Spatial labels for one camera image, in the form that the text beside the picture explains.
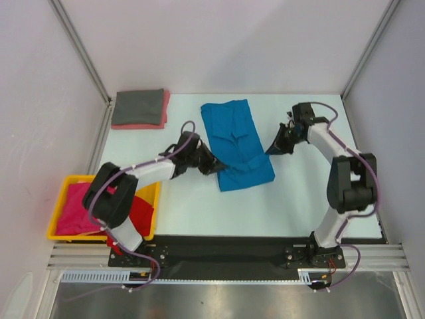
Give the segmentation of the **folded salmon pink t-shirt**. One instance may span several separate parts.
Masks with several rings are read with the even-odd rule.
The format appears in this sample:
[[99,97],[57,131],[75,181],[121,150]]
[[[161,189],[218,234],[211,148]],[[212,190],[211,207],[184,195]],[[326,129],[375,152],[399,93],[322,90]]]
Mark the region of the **folded salmon pink t-shirt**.
[[162,121],[159,125],[153,125],[153,124],[128,124],[128,125],[112,125],[111,127],[113,130],[157,130],[157,129],[164,129],[165,124],[167,123],[167,108],[169,105],[170,100],[170,92],[166,89],[164,89],[164,99],[163,99],[163,114],[162,114]]

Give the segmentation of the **aluminium front rail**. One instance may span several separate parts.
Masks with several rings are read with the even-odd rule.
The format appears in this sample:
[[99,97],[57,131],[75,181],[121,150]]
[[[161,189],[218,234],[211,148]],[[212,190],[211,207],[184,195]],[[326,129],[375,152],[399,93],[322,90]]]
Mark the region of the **aluminium front rail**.
[[[357,245],[361,252],[359,271],[408,272],[410,267],[402,245]],[[57,243],[53,246],[47,268],[108,268],[110,249],[105,244]]]

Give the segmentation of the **red t-shirt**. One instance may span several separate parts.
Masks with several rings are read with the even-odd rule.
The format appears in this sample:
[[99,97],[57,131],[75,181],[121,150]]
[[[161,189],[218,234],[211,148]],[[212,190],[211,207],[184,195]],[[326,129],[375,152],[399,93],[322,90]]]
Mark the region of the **red t-shirt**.
[[125,221],[110,230],[112,237],[108,235],[107,246],[118,256],[122,256],[124,252],[114,243],[119,243],[129,251],[135,251],[151,234],[153,212],[151,204],[135,196]]

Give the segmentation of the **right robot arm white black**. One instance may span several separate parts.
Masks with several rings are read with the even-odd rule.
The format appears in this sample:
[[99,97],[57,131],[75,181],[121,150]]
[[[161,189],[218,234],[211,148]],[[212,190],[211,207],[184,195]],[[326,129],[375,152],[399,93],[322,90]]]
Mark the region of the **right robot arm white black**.
[[343,256],[341,238],[349,223],[353,219],[367,218],[369,215],[363,211],[368,206],[378,206],[377,161],[373,154],[361,154],[348,147],[327,122],[281,123],[266,153],[292,154],[295,145],[302,142],[316,147],[330,164],[326,189],[329,208],[321,224],[309,236],[306,247],[286,253],[287,267],[324,268],[329,261]]

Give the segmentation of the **folded grey t-shirt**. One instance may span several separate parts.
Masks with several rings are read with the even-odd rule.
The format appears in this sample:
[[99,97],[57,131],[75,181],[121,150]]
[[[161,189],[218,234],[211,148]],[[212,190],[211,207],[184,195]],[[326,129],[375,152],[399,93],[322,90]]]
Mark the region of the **folded grey t-shirt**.
[[164,93],[164,89],[118,92],[112,125],[159,125],[162,121]]

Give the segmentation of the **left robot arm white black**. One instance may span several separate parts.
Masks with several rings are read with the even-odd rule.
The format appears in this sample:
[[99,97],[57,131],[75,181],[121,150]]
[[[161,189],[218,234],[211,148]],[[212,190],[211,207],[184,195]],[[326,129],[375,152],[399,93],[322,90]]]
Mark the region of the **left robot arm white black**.
[[104,229],[113,246],[124,253],[124,259],[137,266],[146,260],[147,250],[143,235],[129,216],[135,193],[153,183],[174,179],[189,168],[210,175],[227,167],[204,144],[183,150],[172,144],[157,158],[134,168],[120,169],[105,163],[85,193],[82,206],[89,221]]

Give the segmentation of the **yellow plastic bin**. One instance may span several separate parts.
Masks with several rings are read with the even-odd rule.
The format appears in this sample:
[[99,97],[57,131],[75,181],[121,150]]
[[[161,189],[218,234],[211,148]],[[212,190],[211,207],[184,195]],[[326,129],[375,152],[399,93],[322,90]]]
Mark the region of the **yellow plastic bin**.
[[[48,226],[47,238],[52,241],[106,241],[107,235],[100,230],[99,233],[95,233],[93,235],[66,235],[66,236],[58,236],[55,235],[56,226],[58,218],[62,213],[62,208],[64,207],[66,201],[66,194],[68,192],[68,186],[70,184],[79,183],[79,182],[88,182],[91,183],[94,179],[93,175],[69,175],[62,184],[62,189],[60,191],[60,195],[56,202],[56,207],[54,208],[54,212],[52,214],[52,218],[50,220],[50,224]],[[157,216],[157,206],[159,201],[159,194],[161,191],[161,184],[159,182],[148,185],[144,188],[141,188],[136,191],[134,196],[138,196],[144,199],[146,202],[152,205],[154,208],[152,222],[151,222],[151,234],[147,237],[146,241],[150,241],[154,237],[155,230],[155,222]]]

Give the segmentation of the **magenta t-shirt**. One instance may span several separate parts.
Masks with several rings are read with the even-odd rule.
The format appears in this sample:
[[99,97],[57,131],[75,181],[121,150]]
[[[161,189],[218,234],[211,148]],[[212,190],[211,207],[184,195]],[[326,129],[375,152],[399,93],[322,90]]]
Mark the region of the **magenta t-shirt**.
[[70,184],[62,213],[57,221],[55,235],[93,235],[100,227],[89,220],[88,212],[82,200],[90,187],[88,182]]

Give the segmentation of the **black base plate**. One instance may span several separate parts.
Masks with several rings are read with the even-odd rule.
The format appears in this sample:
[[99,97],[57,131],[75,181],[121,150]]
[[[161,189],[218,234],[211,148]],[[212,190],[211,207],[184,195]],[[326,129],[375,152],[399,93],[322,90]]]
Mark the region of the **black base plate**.
[[324,268],[312,266],[287,267],[286,253],[302,250],[309,243],[307,237],[206,237],[157,235],[146,243],[146,255],[154,258],[162,270],[171,274],[183,271],[244,272],[265,270],[277,273],[285,270],[312,268],[318,271],[340,270],[346,267],[344,256],[329,261]]

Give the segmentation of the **right aluminium frame post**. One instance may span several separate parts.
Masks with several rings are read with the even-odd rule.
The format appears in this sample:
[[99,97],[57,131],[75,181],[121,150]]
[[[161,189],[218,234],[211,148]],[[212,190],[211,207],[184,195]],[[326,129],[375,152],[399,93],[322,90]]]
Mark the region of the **right aluminium frame post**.
[[352,91],[358,77],[360,77],[362,71],[365,69],[368,61],[372,57],[374,51],[376,50],[380,40],[382,39],[384,33],[386,32],[388,26],[390,25],[392,18],[396,14],[398,8],[402,4],[401,0],[391,0],[388,2],[384,13],[379,19],[370,39],[368,40],[365,49],[361,53],[359,60],[357,61],[351,75],[348,78],[344,89],[342,90],[340,97],[343,102],[346,101],[350,92]]

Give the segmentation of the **blue t-shirt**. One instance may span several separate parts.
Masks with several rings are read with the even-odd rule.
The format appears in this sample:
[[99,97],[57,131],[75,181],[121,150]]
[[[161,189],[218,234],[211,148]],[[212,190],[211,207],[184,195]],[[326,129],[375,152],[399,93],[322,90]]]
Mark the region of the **blue t-shirt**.
[[218,172],[221,192],[270,183],[275,173],[262,147],[247,100],[201,106],[212,153],[227,168]]

